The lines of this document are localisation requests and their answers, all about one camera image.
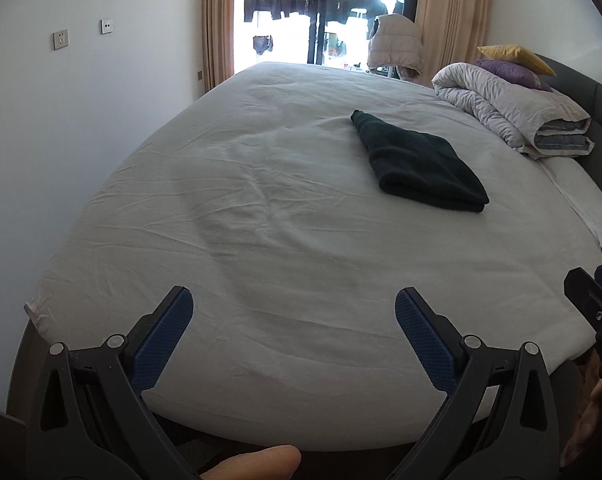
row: white wall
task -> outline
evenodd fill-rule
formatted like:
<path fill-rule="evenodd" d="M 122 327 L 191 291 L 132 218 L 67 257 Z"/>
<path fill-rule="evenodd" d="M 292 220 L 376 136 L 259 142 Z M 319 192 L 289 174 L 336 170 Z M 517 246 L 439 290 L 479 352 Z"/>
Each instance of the white wall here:
<path fill-rule="evenodd" d="M 493 0 L 486 43 L 523 44 L 602 83 L 602 17 L 591 0 Z"/>
<path fill-rule="evenodd" d="M 47 259 L 124 158 L 202 94 L 200 19 L 200 0 L 0 0 L 1 409 Z"/>

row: folded quilt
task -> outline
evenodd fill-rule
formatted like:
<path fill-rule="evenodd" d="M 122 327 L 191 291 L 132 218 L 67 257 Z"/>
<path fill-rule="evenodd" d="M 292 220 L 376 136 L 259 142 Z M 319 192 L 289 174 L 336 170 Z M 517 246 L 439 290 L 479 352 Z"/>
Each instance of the folded quilt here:
<path fill-rule="evenodd" d="M 585 136 L 590 115 L 556 90 L 524 88 L 467 63 L 445 67 L 432 82 L 441 99 L 532 158 L 589 155 L 594 148 Z"/>
<path fill-rule="evenodd" d="M 490 202 L 481 181 L 445 139 L 358 110 L 351 119 L 386 193 L 461 211 L 481 212 Z"/>

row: puffer jacket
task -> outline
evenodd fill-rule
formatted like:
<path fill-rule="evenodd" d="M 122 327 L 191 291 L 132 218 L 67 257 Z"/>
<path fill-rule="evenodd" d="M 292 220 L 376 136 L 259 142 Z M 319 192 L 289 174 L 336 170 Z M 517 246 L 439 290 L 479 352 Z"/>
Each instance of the puffer jacket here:
<path fill-rule="evenodd" d="M 369 45 L 368 67 L 397 66 L 420 74 L 423 44 L 417 25 L 402 14 L 386 14 L 377 20 L 378 28 Z"/>

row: sliding glass door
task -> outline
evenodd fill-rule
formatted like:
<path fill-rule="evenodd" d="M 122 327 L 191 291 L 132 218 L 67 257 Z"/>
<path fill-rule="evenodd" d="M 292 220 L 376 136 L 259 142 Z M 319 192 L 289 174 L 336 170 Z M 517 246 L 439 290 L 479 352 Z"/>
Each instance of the sliding glass door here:
<path fill-rule="evenodd" d="M 365 71 L 376 17 L 408 13 L 404 2 L 236 0 L 235 70 L 261 61 L 283 61 Z"/>

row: white pillow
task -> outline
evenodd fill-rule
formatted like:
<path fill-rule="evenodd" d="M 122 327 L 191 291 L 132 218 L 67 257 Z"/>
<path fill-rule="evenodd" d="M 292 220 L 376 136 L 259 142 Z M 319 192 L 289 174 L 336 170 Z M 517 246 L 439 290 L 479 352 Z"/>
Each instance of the white pillow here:
<path fill-rule="evenodd" d="M 602 249 L 602 192 L 596 183 L 573 158 L 552 156 L 540 164 Z"/>

